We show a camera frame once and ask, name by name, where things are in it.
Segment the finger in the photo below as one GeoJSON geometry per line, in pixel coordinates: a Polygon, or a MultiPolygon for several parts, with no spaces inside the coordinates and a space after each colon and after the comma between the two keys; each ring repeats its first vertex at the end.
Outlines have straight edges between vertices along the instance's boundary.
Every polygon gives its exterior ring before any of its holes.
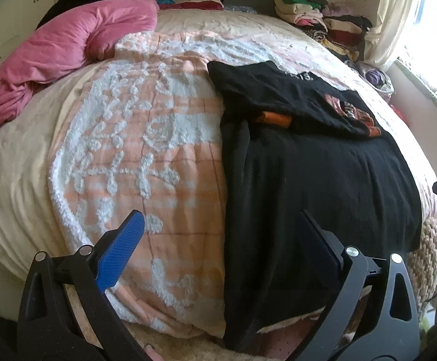
{"type": "Polygon", "coordinates": [[[152,359],[152,361],[164,361],[160,354],[158,354],[152,345],[145,345],[145,352],[152,359]]]}

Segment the metal screw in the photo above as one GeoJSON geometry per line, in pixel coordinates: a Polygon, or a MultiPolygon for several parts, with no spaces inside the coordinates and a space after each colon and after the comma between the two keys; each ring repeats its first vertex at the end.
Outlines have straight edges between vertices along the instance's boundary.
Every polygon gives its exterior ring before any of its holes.
{"type": "Polygon", "coordinates": [[[80,248],[80,255],[83,255],[84,257],[86,257],[87,255],[90,255],[92,251],[93,251],[92,246],[84,245],[83,247],[80,248]]]}
{"type": "Polygon", "coordinates": [[[46,258],[46,252],[43,252],[43,251],[41,251],[35,255],[36,262],[41,262],[45,258],[46,258]]]}
{"type": "Polygon", "coordinates": [[[395,262],[395,263],[402,263],[402,257],[399,254],[392,254],[391,255],[391,259],[395,262]]]}
{"type": "Polygon", "coordinates": [[[347,247],[345,252],[347,252],[347,255],[350,257],[357,257],[359,255],[359,250],[357,250],[355,247],[347,247]]]}

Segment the cream bedspread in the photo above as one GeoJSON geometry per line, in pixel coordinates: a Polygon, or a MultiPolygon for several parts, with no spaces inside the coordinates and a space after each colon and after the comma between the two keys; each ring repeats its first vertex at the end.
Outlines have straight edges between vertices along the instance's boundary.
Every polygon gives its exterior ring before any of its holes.
{"type": "MultiPolygon", "coordinates": [[[[271,17],[239,12],[168,10],[160,13],[156,29],[162,33],[198,30],[232,35],[268,33],[296,37],[317,58],[333,62],[340,72],[347,69],[299,30],[271,17]]],[[[48,153],[71,106],[84,88],[91,85],[90,78],[100,66],[84,68],[39,93],[19,118],[0,129],[0,265],[21,279],[26,278],[37,251],[46,250],[51,255],[69,253],[47,189],[48,153]]],[[[374,94],[367,85],[355,88],[353,78],[345,84],[359,90],[362,95],[364,91],[366,95],[374,94]]],[[[436,176],[420,146],[384,102],[374,101],[371,108],[383,128],[396,139],[409,164],[420,192],[423,220],[436,218],[437,197],[432,193],[436,176]]]]}

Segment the peach chenille blanket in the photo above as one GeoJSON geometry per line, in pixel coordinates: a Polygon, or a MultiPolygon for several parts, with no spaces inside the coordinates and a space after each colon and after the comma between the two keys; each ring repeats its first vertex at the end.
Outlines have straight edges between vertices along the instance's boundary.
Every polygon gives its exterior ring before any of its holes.
{"type": "Polygon", "coordinates": [[[134,33],[117,43],[115,59],[75,102],[49,170],[68,248],[96,243],[132,209],[145,216],[143,239],[107,291],[122,319],[179,338],[224,334],[226,184],[222,101],[208,77],[211,60],[271,60],[289,73],[312,71],[338,89],[357,90],[396,139],[415,177],[423,220],[431,218],[431,184],[420,169],[427,162],[411,154],[421,151],[410,131],[358,74],[307,42],[267,33],[134,33]]]}

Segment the window sill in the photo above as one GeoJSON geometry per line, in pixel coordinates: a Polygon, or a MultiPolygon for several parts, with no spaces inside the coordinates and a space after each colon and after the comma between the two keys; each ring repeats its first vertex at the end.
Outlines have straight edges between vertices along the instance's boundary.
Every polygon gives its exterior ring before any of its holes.
{"type": "Polygon", "coordinates": [[[402,61],[395,60],[394,64],[402,71],[402,73],[414,84],[414,86],[421,91],[421,93],[429,100],[431,100],[437,107],[437,94],[434,93],[425,83],[415,75],[409,67],[407,67],[402,61]]]}

